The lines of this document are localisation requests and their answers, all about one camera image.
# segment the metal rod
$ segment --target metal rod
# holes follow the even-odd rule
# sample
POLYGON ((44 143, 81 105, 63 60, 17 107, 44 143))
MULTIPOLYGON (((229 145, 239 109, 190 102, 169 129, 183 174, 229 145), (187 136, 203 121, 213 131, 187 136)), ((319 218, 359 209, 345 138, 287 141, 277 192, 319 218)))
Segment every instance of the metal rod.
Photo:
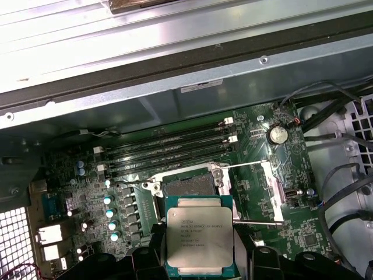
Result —
POLYGON ((229 166, 224 166, 224 167, 221 167, 220 169, 229 169, 229 168, 233 168, 233 167, 240 167, 240 166, 245 166, 245 165, 258 165, 260 163, 263 163, 263 162, 267 162, 268 160, 259 160, 257 162, 246 162, 246 163, 241 163, 241 164, 236 164, 236 165, 229 165, 229 166))
POLYGON ((282 226, 284 222, 267 222, 264 220, 233 220, 233 224, 242 224, 242 225, 265 225, 265 226, 282 226))

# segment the gray metal panel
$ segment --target gray metal panel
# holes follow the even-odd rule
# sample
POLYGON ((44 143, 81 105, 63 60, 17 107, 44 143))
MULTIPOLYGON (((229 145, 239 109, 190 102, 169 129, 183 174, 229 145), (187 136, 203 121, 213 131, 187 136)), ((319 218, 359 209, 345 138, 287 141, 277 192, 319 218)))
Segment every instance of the gray metal panel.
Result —
POLYGON ((3 111, 0 128, 14 127, 4 133, 35 140, 86 127, 140 130, 279 99, 321 79, 342 81, 370 75, 372 52, 370 34, 276 54, 268 57, 267 64, 253 59, 30 110, 20 108, 23 111, 10 119, 3 111), (221 78, 223 83, 215 87, 180 91, 221 78))
MULTIPOLYGON (((317 107, 323 108, 327 103, 319 104, 317 107)), ((357 114, 353 103, 346 106, 345 115, 333 114, 316 129, 309 131, 306 136, 334 133, 336 130, 354 135, 351 113, 357 114)), ((361 153, 358 145, 353 141, 323 141, 312 142, 308 146, 312 169, 315 173, 317 185, 321 186, 326 175, 336 166, 351 162, 360 164, 361 172, 364 172, 364 165, 361 160, 361 153)), ((354 169, 341 169, 329 181, 324 192, 324 200, 328 200, 337 191, 354 182, 357 173, 354 169)), ((326 212, 326 219, 331 226, 342 216, 355 213, 359 209, 373 210, 373 194, 363 195, 355 192, 326 212)), ((337 244, 347 259, 357 268, 361 274, 365 274, 368 262, 373 259, 373 230, 367 227, 367 222, 359 219, 349 221, 341 226, 334 234, 337 244)))
POLYGON ((373 10, 370 0, 181 0, 112 15, 107 1, 9 1, 0 92, 373 10))

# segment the capacitor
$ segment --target capacitor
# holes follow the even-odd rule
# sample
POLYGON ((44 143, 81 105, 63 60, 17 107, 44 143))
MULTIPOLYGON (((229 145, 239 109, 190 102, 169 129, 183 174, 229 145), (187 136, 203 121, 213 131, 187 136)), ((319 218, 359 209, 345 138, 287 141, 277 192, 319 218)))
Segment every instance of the capacitor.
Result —
POLYGON ((86 257, 89 256, 89 253, 87 251, 83 252, 79 257, 78 257, 78 260, 79 261, 83 261, 86 257))
POLYGON ((84 176, 86 174, 86 171, 83 168, 78 169, 78 175, 79 176, 84 176))
POLYGON ((86 222, 82 223, 82 228, 87 229, 89 226, 93 226, 92 220, 87 220, 86 222))
POLYGON ((315 194, 315 190, 313 188, 308 188, 306 190, 307 195, 312 196, 315 194))
POLYGON ((288 138, 287 130, 280 125, 275 125, 267 131, 267 140, 272 145, 284 144, 288 138))
POLYGON ((78 213, 79 213, 78 209, 73 209, 73 210, 68 211, 68 216, 69 217, 73 217, 73 216, 75 216, 78 213))
POLYGON ((105 186, 106 186, 107 188, 110 188, 110 184, 111 184, 110 180, 106 180, 106 181, 105 181, 105 186))
POLYGON ((110 208, 109 210, 106 211, 106 217, 112 218, 116 213, 117 213, 117 210, 115 210, 114 208, 110 208))
POLYGON ((78 160, 78 162, 76 163, 76 166, 77 166, 78 168, 83 168, 83 167, 84 167, 84 162, 81 161, 81 160, 78 160))
POLYGON ((112 220, 110 223, 109 223, 109 230, 115 230, 118 226, 118 221, 117 220, 112 220))
POLYGON ((78 249, 76 249, 76 252, 78 254, 82 254, 84 251, 86 251, 88 249, 88 246, 87 245, 81 245, 78 249))
POLYGON ((114 197, 112 197, 112 195, 108 195, 107 197, 104 198, 104 204, 105 205, 109 205, 110 203, 112 203, 114 200, 114 197))
POLYGON ((121 236, 120 232, 114 232, 114 233, 111 234, 110 239, 111 239, 111 241, 115 242, 119 239, 120 236, 121 236))

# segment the integrated circuit chip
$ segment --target integrated circuit chip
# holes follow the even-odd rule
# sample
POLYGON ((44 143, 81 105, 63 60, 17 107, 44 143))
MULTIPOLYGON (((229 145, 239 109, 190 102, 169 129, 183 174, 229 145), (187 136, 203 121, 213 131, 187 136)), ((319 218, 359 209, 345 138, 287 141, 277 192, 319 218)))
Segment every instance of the integrated circuit chip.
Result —
POLYGON ((304 236, 304 242, 305 245, 308 246, 313 246, 317 244, 317 238, 316 235, 314 234, 309 234, 304 236))
POLYGON ((177 207, 167 212, 167 262, 185 274, 210 274, 233 263, 232 211, 226 207, 177 207))

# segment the black cable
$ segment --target black cable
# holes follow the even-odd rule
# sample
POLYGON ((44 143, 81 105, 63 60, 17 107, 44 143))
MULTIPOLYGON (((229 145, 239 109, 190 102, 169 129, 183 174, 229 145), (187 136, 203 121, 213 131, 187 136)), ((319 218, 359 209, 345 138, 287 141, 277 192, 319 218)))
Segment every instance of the black cable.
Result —
MULTIPOLYGON (((356 137, 356 136, 353 136, 347 133, 341 133, 341 136, 342 136, 341 139, 352 140, 360 144, 361 146, 367 147, 368 149, 373 151, 373 143, 371 142, 368 142, 364 139, 361 139, 359 137, 356 137)), ((336 135, 334 133, 331 133, 331 134, 324 134, 324 135, 319 135, 319 136, 306 136, 304 138, 304 141, 312 142, 312 141, 323 141, 323 140, 333 140, 333 139, 339 139, 339 138, 336 138, 336 135)))
POLYGON ((332 207, 334 204, 342 200, 343 198, 347 197, 348 195, 354 193, 355 191, 359 190, 363 186, 373 183, 373 176, 366 177, 359 181, 356 181, 347 187, 343 188, 342 190, 338 191, 335 195, 329 199, 323 207, 319 210, 319 221, 320 225, 325 233, 326 238, 329 240, 330 247, 334 251, 334 253, 338 254, 342 260, 342 263, 351 271, 357 273, 356 269, 352 266, 352 264, 348 261, 348 259, 343 255, 341 250, 338 248, 337 243, 335 242, 332 234, 329 231, 328 223, 326 223, 325 212, 332 207))
MULTIPOLYGON (((369 83, 365 83, 359 86, 349 87, 347 90, 357 97, 362 97, 365 95, 369 95, 372 92, 372 89, 373 89, 373 83, 369 82, 369 83)), ((310 106, 315 103, 334 101, 336 99, 340 100, 342 98, 351 100, 349 97, 346 97, 346 96, 341 97, 339 91, 332 91, 332 92, 329 92, 328 94, 318 93, 318 94, 311 95, 311 96, 298 97, 294 99, 293 102, 297 106, 297 108, 300 109, 302 107, 310 106)))
POLYGON ((359 210, 356 213, 346 215, 340 219, 338 219, 329 229, 330 233, 333 234, 341 225, 344 223, 355 220, 361 219, 362 221, 373 221, 373 213, 366 210, 359 210))
POLYGON ((342 109, 350 101, 351 99, 348 98, 333 101, 331 104, 323 108, 320 112, 306 120, 306 122, 302 125, 303 133, 306 133, 307 131, 317 127, 327 118, 329 118, 332 114, 342 109))
POLYGON ((349 214, 349 215, 346 215, 340 219, 338 219, 329 229, 330 233, 333 234, 337 228, 339 228, 341 225, 343 225, 344 223, 350 221, 350 220, 355 220, 355 219, 358 219, 360 217, 360 215, 358 213, 353 213, 353 214, 349 214))
POLYGON ((360 173, 360 164, 358 164, 357 162, 354 162, 354 163, 348 163, 348 164, 344 164, 344 165, 340 165, 340 166, 337 166, 335 168, 333 168, 329 173, 328 175, 326 175, 325 179, 324 179, 324 183, 322 184, 321 186, 321 190, 320 190, 320 193, 322 195, 322 198, 324 198, 324 191, 325 191, 325 188, 326 188, 326 185, 328 184, 329 180, 333 177, 334 174, 336 174, 336 172, 338 172, 339 170, 341 169, 344 169, 344 168, 353 168, 355 167, 356 168, 356 171, 358 173, 360 173))
POLYGON ((353 100, 355 100, 355 101, 357 101, 357 102, 360 103, 360 99, 359 99, 357 96, 355 96, 355 95, 353 95, 352 93, 350 93, 348 90, 343 89, 343 88, 340 87, 339 85, 337 85, 337 84, 335 84, 335 83, 333 83, 333 82, 331 82, 331 81, 329 81, 329 80, 323 80, 323 81, 320 80, 320 81, 318 81, 318 82, 311 83, 311 84, 309 84, 309 85, 303 86, 303 87, 301 87, 300 89, 297 89, 297 90, 293 91, 292 93, 290 93, 289 95, 287 95, 287 96, 286 96, 286 97, 281 101, 281 103, 280 103, 280 107, 283 107, 286 101, 288 101, 289 99, 291 99, 291 98, 294 97, 295 95, 301 93, 303 90, 306 90, 306 89, 312 88, 312 87, 317 86, 317 85, 322 85, 322 84, 331 85, 331 86, 333 86, 334 88, 336 88, 340 93, 342 93, 342 94, 348 96, 349 98, 351 98, 351 99, 353 99, 353 100))
MULTIPOLYGON (((372 93, 372 89, 373 89, 372 83, 368 83, 368 84, 365 84, 364 86, 356 87, 356 88, 351 89, 351 90, 356 91, 355 93, 353 93, 354 95, 356 95, 358 97, 361 97, 361 96, 368 95, 368 94, 372 93)), ((335 94, 326 94, 326 95, 323 94, 321 96, 318 96, 317 99, 315 98, 315 96, 312 96, 313 101, 305 100, 304 102, 302 102, 302 101, 297 102, 297 100, 298 100, 297 99, 295 101, 295 103, 296 103, 297 107, 300 108, 300 107, 310 105, 311 102, 312 102, 312 104, 315 104, 315 103, 330 100, 330 99, 327 98, 329 96, 332 96, 333 97, 332 99, 337 99, 338 98, 335 94)), ((340 97, 337 100, 333 101, 331 104, 329 104, 328 106, 323 108, 320 112, 313 115, 311 118, 306 120, 305 123, 303 123, 303 125, 302 125, 303 133, 306 133, 307 131, 317 127, 319 124, 324 122, 327 118, 329 118, 333 113, 341 110, 349 102, 351 102, 351 98, 349 98, 349 97, 340 97)))

